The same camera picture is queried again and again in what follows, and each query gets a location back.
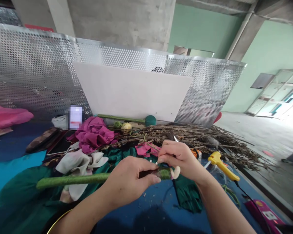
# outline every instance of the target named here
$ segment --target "window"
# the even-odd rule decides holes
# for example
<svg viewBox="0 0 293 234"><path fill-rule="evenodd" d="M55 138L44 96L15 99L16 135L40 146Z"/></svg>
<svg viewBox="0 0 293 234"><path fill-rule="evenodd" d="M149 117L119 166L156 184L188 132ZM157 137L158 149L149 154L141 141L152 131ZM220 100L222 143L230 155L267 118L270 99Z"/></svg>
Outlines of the window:
<svg viewBox="0 0 293 234"><path fill-rule="evenodd" d="M196 49L190 49L185 47L176 46L174 47L174 54L179 55L188 55L188 56L200 56L205 58L212 58L214 56L214 52L211 51L205 51L205 50L196 50Z"/></svg>
<svg viewBox="0 0 293 234"><path fill-rule="evenodd" d="M267 85L269 85L273 78L274 75L261 73L252 84L251 88L264 89L267 87Z"/></svg>

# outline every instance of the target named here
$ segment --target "concrete floor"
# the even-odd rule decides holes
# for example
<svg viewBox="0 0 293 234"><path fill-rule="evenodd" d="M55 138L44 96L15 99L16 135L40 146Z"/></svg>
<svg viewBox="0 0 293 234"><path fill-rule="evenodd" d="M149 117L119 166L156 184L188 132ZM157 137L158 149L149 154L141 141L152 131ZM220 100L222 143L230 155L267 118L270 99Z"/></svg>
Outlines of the concrete floor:
<svg viewBox="0 0 293 234"><path fill-rule="evenodd" d="M252 117L242 113L223 112L216 126L226 129L254 144L248 147L260 155L272 166L274 171L265 169L252 172L255 178L261 179L293 208L293 164L283 163L281 159L293 153L293 119L279 120L263 117ZM267 156L262 151L273 154Z"/></svg>

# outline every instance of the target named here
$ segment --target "blue table surface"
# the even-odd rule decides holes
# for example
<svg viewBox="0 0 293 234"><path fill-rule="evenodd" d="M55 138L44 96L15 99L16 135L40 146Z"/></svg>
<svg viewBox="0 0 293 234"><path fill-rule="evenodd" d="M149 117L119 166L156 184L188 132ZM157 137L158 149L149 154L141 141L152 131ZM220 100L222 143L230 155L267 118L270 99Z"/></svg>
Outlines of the blue table surface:
<svg viewBox="0 0 293 234"><path fill-rule="evenodd" d="M14 132L0 137L0 162L12 160L24 155L26 146L45 130L51 123L24 123L13 126ZM240 187L253 199L265 199L259 195L243 177L240 176ZM264 233L259 224L244 206L245 199L242 192L233 182L227 185L234 191L241 203L241 212L257 233ZM282 219L280 214L271 209ZM0 209L0 224L9 215L8 209ZM129 205L118 208L102 220L96 227L95 233L212 233L206 211L192 214L178 208L178 201L172 181L162 181L160 184L149 187L145 196Z"/></svg>

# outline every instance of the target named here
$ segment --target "metal shelf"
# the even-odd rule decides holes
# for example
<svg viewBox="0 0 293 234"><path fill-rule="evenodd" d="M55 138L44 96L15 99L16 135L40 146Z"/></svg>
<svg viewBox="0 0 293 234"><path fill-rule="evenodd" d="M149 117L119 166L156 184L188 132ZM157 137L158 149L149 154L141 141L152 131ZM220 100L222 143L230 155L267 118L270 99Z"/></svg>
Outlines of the metal shelf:
<svg viewBox="0 0 293 234"><path fill-rule="evenodd" d="M275 101L273 98L275 97L275 95L278 93L279 90L281 90L283 87L285 86L290 86L293 87L293 83L289 83L289 81L291 80L291 78L293 78L293 74L283 83L276 83L274 82L276 80L276 78L278 77L278 75L280 75L282 72L293 72L293 69L283 69L283 70L279 70L278 73L274 76L274 78L270 81L270 83L262 90L262 92L260 93L260 95L258 96L258 98L250 105L250 107L247 109L247 113L251 113L254 116L257 116L260 114L260 111L268 104L268 103L275 103L275 104L289 104L291 109L293 107L293 103L288 103L288 102L284 102L284 101ZM275 93L273 95L266 95L264 94L264 91L270 86L270 85L278 85L275 91ZM255 104L255 102L257 100L261 100L261 101L265 101L266 103L261 103L260 105L262 105L262 107L257 111L257 113L252 113L250 112L250 109L256 106L253 106Z"/></svg>
<svg viewBox="0 0 293 234"><path fill-rule="evenodd" d="M293 87L293 84L292 83L271 83L273 85L285 85L285 86L292 86Z"/></svg>

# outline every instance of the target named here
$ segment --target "fingernail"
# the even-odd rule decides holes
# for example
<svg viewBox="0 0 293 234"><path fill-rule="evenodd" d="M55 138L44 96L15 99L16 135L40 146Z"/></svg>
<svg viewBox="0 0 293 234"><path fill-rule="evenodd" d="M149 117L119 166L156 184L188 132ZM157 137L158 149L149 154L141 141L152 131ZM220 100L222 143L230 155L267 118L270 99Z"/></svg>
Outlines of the fingernail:
<svg viewBox="0 0 293 234"><path fill-rule="evenodd" d="M153 179L154 184L158 184L159 182L161 182L162 180L159 177L155 177Z"/></svg>

